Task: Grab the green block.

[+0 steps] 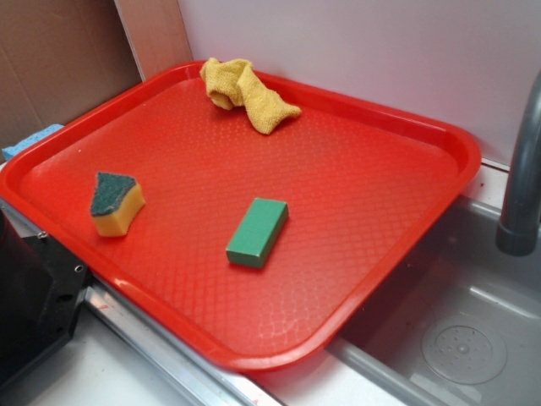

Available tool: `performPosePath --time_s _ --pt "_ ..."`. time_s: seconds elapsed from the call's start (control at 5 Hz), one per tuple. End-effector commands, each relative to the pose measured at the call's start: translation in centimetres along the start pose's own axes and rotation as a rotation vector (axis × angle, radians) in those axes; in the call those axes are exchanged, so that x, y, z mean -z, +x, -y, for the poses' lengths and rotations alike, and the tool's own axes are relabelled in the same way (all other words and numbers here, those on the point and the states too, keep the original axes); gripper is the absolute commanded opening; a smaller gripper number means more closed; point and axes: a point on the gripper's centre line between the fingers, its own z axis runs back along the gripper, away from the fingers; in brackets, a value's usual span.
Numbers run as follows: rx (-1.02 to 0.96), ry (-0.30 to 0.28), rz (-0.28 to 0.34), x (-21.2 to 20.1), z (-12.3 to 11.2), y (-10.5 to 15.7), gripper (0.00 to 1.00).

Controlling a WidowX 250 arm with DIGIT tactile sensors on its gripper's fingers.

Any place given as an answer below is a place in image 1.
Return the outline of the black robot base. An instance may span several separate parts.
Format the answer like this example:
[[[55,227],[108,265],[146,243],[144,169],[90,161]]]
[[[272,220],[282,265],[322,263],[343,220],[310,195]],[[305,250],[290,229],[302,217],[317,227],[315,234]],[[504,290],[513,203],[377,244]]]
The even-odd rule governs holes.
[[[23,238],[1,215],[2,389],[72,339],[89,279],[55,238]]]

